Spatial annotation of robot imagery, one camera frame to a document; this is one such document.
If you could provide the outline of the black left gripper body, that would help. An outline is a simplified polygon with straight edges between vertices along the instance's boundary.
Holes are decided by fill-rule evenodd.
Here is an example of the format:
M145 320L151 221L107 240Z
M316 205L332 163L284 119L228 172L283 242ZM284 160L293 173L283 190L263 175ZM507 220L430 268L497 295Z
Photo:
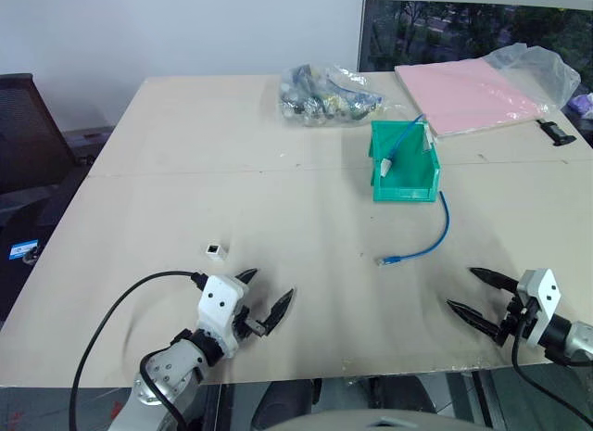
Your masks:
M255 320L250 316L250 308L247 306L242 306L233 319L233 334L238 342L246 340L251 335L267 336L270 333L270 328L270 319Z

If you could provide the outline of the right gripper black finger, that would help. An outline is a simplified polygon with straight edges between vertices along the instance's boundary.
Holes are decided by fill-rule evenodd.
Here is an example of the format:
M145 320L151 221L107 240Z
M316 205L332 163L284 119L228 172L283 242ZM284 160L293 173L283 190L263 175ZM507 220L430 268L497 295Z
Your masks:
M468 325L489 336L492 340L499 339L499 326L487 320L479 311L451 299L447 300L447 304Z
M518 281L502 273L481 267L471 267L469 271L483 283L499 290L505 290L510 293L515 293L517 290Z

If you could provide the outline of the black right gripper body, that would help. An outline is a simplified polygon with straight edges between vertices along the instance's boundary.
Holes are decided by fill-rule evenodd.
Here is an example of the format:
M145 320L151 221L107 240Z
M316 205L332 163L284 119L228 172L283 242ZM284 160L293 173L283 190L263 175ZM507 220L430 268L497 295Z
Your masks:
M519 290L516 290L494 334L493 340L498 346L502 347L510 336L518 335L519 322L524 319L527 312L529 312L528 302L524 301Z

